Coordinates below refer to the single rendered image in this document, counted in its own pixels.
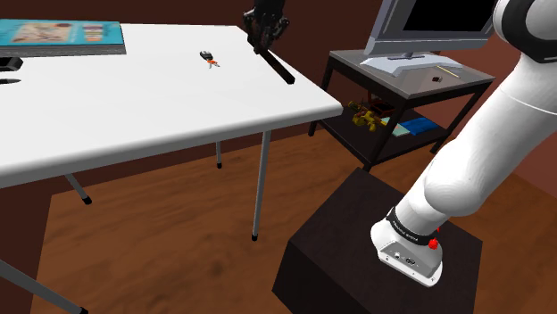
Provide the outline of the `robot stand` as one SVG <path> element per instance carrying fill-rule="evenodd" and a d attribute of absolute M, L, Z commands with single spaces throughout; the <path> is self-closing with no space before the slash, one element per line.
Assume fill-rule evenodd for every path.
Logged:
<path fill-rule="evenodd" d="M 402 197 L 355 169 L 289 239 L 273 293 L 292 314 L 473 314 L 482 242 L 452 222 L 440 228 L 436 285 L 378 259 L 370 229 Z"/>

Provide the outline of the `black and orange key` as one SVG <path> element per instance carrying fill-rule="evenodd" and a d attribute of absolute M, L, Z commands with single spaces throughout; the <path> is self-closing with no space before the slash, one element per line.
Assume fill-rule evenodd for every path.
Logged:
<path fill-rule="evenodd" d="M 201 51 L 200 56 L 209 64 L 209 68 L 211 69 L 212 67 L 219 67 L 219 63 L 216 62 L 213 58 L 213 55 L 208 52 L 208 51 Z"/>

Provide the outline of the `dark side table with monitor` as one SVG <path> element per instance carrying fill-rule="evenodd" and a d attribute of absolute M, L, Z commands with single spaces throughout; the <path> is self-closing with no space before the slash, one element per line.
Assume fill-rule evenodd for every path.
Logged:
<path fill-rule="evenodd" d="M 437 151 L 494 77 L 463 66 L 442 53 L 478 49 L 494 32 L 497 0 L 383 0 L 366 47 L 332 51 L 321 87 L 333 72 L 393 106 L 384 127 L 371 131 L 353 123 L 353 111 L 316 120 L 308 133 L 323 127 L 362 162 L 364 170 L 426 145 Z M 416 108 L 468 95 L 469 101 L 449 127 L 418 135 L 395 136 L 397 124 L 417 119 Z"/>

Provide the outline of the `black long bar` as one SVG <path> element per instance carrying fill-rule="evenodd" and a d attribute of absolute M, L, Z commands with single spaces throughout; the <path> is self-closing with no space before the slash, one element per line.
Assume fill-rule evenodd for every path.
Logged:
<path fill-rule="evenodd" d="M 248 38 L 248 43 L 254 48 L 254 53 L 260 55 L 263 60 L 266 61 L 288 85 L 293 85 L 295 83 L 295 77 L 278 61 L 278 59 L 268 49 L 257 47 L 250 37 Z"/>

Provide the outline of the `white table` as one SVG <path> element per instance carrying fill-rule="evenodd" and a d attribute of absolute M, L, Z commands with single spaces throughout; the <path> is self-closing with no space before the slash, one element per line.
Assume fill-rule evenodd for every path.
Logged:
<path fill-rule="evenodd" d="M 125 24 L 126 53 L 28 58 L 0 86 L 0 260 L 43 226 L 42 179 L 334 117 L 340 103 L 302 74 L 288 85 L 236 26 Z M 219 67 L 209 68 L 201 51 Z"/>

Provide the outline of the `teal book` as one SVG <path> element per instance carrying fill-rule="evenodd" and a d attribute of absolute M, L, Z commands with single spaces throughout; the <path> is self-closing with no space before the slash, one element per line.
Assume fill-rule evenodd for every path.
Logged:
<path fill-rule="evenodd" d="M 0 57 L 125 54 L 117 21 L 0 19 Z"/>

